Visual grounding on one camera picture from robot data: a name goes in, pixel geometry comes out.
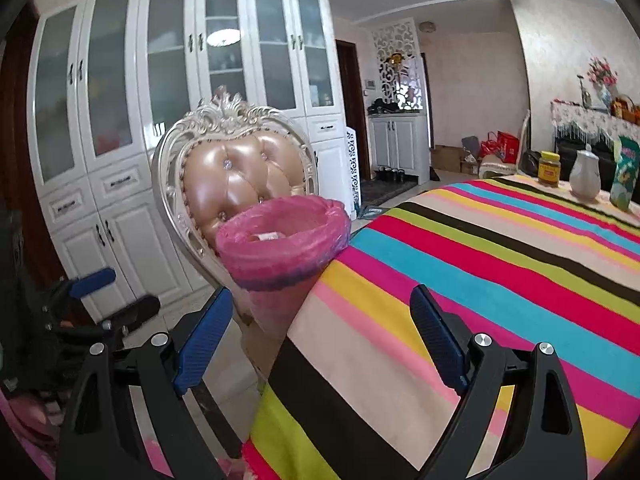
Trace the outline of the white low cabinet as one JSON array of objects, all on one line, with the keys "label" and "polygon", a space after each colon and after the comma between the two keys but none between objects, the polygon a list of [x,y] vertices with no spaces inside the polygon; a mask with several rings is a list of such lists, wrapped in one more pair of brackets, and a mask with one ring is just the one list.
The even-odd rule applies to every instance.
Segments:
[{"label": "white low cabinet", "polygon": [[425,113],[370,115],[368,126],[373,168],[404,170],[417,177],[419,184],[430,180],[430,128]]}]

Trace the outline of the flower vase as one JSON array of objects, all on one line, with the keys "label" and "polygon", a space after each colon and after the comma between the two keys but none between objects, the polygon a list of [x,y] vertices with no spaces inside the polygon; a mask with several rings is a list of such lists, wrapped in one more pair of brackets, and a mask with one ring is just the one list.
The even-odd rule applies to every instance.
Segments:
[{"label": "flower vase", "polygon": [[604,107],[609,110],[614,100],[612,88],[617,84],[617,73],[612,70],[606,58],[592,58],[589,61],[587,77],[597,89]]}]

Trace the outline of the beige tufted chair left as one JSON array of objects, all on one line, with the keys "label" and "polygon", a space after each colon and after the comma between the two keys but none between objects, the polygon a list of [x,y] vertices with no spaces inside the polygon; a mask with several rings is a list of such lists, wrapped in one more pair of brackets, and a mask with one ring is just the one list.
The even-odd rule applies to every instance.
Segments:
[{"label": "beige tufted chair left", "polygon": [[318,192],[308,136],[283,112],[219,87],[160,138],[151,159],[154,200],[171,241],[202,278],[250,298],[218,257],[216,235],[234,216],[273,198]]}]

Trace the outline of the pink lined trash bin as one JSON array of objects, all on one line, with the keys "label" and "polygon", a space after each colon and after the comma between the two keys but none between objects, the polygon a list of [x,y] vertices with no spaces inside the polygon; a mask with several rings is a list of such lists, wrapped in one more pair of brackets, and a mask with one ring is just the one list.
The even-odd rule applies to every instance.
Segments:
[{"label": "pink lined trash bin", "polygon": [[[339,200],[288,196],[237,214],[218,229],[215,247],[232,280],[248,293],[259,327],[283,339],[320,274],[348,245],[351,228]],[[272,231],[285,238],[252,240]]]}]

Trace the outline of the white paper carton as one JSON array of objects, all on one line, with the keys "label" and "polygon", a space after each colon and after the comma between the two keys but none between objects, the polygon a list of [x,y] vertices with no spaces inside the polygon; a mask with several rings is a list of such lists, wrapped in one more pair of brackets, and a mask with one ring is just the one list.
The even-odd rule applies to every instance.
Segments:
[{"label": "white paper carton", "polygon": [[285,235],[277,231],[256,233],[252,235],[252,240],[259,240],[260,242],[264,242],[265,240],[282,240],[282,238],[285,238]]}]

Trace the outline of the red gift bags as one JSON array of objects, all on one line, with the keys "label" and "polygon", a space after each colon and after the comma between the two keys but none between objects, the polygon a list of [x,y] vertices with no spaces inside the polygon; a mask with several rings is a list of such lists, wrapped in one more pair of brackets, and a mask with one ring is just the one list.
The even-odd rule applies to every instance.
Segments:
[{"label": "red gift bags", "polygon": [[489,131],[487,138],[480,142],[480,159],[495,155],[506,164],[515,164],[518,159],[520,139],[511,133],[503,131]]}]

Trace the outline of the striped colourful tablecloth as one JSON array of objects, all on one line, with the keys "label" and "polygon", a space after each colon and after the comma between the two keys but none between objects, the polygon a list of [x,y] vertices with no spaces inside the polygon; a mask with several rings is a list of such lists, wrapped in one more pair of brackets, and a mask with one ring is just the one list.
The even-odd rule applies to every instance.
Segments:
[{"label": "striped colourful tablecloth", "polygon": [[477,179],[358,231],[292,322],[251,479],[634,479],[639,208]]}]

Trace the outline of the green snack bag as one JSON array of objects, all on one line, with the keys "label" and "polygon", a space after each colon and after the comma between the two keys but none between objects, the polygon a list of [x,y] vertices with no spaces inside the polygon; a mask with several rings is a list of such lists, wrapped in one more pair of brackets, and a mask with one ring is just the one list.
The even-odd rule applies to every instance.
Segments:
[{"label": "green snack bag", "polygon": [[627,211],[639,175],[639,144],[628,136],[621,136],[614,146],[617,148],[614,153],[616,169],[610,202],[616,208]]}]

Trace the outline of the white tall glass cabinet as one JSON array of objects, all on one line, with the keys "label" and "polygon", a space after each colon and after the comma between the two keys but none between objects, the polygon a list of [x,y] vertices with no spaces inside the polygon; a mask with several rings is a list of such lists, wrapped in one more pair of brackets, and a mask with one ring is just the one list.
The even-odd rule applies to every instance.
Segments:
[{"label": "white tall glass cabinet", "polygon": [[329,0],[75,0],[41,15],[27,88],[32,174],[66,274],[115,273],[82,300],[95,321],[147,292],[170,304],[204,285],[160,221],[151,158],[219,87],[302,128],[319,194],[355,212]]}]

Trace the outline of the yellow lidded jar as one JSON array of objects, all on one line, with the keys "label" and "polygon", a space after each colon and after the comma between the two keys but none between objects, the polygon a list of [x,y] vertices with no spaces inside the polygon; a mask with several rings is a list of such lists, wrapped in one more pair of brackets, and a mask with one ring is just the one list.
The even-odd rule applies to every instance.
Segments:
[{"label": "yellow lidded jar", "polygon": [[561,177],[560,155],[555,152],[542,151],[538,160],[538,181],[543,185],[559,185]]}]

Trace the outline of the white dining chair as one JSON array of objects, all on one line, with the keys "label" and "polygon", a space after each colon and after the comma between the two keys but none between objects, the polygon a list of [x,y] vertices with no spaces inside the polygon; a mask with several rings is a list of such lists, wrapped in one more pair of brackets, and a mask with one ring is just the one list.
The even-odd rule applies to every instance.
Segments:
[{"label": "white dining chair", "polygon": [[517,134],[492,132],[480,149],[482,160],[478,168],[481,179],[512,176],[521,172],[521,161],[528,145],[530,110],[525,113]]}]

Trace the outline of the piano with lace cover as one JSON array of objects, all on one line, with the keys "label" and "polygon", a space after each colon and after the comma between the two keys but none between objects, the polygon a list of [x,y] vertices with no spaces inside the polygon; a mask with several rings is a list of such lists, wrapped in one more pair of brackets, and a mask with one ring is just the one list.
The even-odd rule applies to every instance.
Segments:
[{"label": "piano with lace cover", "polygon": [[554,100],[550,104],[553,149],[560,155],[561,179],[567,181],[577,159],[577,152],[591,146],[599,157],[602,190],[607,191],[616,169],[615,142],[626,136],[639,142],[639,126],[600,110]]}]

